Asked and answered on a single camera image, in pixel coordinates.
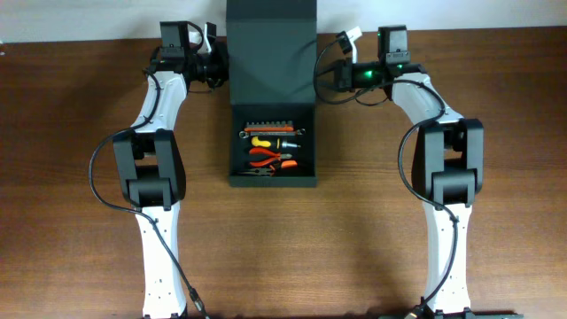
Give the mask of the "black box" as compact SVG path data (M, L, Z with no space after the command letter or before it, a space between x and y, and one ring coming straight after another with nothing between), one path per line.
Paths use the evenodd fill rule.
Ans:
M232 108L229 183L233 187L312 188L315 172L317 54L315 0L229 0L226 11ZM290 121L298 165L271 176L248 175L252 143L240 137L248 123Z

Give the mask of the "silver combination wrench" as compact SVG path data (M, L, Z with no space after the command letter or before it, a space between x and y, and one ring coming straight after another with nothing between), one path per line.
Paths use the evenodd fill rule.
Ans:
M252 136L302 136L306 134L304 128L300 128L292 131L245 131L242 130L238 133L238 137L241 139L246 139Z

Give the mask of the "small red cutting pliers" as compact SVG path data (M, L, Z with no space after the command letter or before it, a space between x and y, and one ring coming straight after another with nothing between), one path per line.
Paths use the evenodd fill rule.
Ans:
M267 148L262 147L253 147L249 151L250 155L263 155L265 159L258 160L258 161L251 161L249 165L251 167L265 167L271 164L274 164L281 160L290 160L292 155L289 153L281 153L281 152L273 152Z

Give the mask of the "yellow black screwdriver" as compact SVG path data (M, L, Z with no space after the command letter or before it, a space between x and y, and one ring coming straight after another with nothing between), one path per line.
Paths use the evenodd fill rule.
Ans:
M301 147L300 144L295 143L289 138L278 136L254 136L251 143L254 147L270 150L299 149Z

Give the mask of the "orange black needle-nose pliers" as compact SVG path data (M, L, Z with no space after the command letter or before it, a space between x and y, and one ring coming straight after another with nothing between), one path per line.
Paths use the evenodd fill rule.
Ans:
M269 164L266 167L249 168L244 171L237 172L238 175L257 175L257 176L272 176L281 170L288 168L295 168L299 164L296 160L286 160L277 162L276 164Z

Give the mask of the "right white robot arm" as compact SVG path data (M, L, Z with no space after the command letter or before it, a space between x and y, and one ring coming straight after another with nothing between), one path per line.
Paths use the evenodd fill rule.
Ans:
M333 88L356 97L382 89L412 122L416 148L409 175L400 177L423 203L428 236L428 274L409 318L471 318L467 288L467 232L483 184L484 127L453 110L431 77L411 61L403 25L380 27L377 61L338 62Z

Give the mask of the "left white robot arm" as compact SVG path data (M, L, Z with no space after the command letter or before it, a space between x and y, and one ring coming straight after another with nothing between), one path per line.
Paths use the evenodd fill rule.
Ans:
M177 223L186 174L175 141L179 110L192 82L210 89L228 79L228 53L216 26L164 21L162 44L152 54L147 93L136 120L113 138L124 199L136 213L144 263L145 318L184 318L189 298L178 260Z

